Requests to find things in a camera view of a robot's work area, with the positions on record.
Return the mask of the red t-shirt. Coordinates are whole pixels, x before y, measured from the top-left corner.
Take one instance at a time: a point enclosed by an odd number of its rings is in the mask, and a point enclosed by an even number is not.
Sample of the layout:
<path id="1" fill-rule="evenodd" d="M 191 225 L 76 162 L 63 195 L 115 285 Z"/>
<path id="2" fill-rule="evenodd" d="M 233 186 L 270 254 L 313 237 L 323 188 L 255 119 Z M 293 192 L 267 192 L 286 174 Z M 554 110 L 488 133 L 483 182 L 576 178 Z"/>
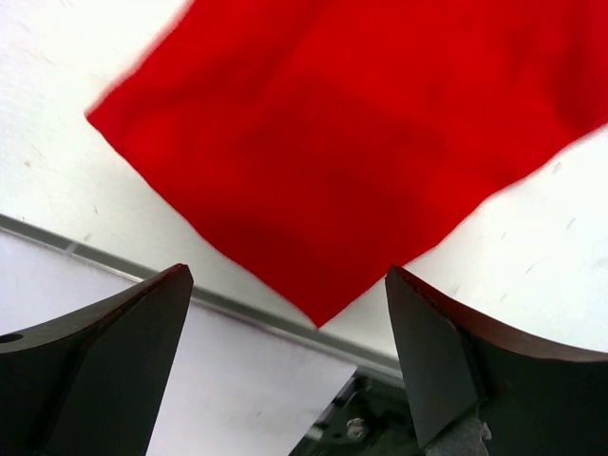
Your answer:
<path id="1" fill-rule="evenodd" d="M 322 326 L 607 122 L 603 1 L 195 1 L 87 121 Z"/>

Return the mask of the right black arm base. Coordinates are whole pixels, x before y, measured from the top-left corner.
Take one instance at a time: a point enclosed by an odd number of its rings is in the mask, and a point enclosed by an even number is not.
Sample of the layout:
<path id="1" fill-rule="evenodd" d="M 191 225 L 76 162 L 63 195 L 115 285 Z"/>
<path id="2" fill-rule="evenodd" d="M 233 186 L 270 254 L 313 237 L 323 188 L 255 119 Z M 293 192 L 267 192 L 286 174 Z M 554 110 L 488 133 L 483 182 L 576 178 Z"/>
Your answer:
<path id="1" fill-rule="evenodd" d="M 361 370 L 347 381 L 290 456 L 422 455 L 401 384 Z"/>

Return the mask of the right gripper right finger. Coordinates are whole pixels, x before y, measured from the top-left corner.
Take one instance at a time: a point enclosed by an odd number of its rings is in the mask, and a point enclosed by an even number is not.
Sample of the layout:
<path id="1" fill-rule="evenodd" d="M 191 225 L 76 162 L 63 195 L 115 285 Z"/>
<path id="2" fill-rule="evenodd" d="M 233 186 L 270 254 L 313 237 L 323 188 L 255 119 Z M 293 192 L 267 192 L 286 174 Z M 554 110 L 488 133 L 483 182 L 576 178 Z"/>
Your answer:
<path id="1" fill-rule="evenodd" d="M 385 279 L 427 455 L 603 455 L 607 356 L 516 329 L 400 267 Z"/>

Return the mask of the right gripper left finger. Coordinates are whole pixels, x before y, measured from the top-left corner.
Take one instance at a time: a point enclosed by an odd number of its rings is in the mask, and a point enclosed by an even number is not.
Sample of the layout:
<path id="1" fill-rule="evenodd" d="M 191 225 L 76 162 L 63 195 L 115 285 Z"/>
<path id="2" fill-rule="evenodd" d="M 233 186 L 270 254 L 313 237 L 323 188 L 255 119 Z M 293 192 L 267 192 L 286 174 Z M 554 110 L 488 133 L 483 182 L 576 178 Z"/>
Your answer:
<path id="1" fill-rule="evenodd" d="M 183 264 L 1 337 L 4 455 L 144 455 L 194 282 Z"/>

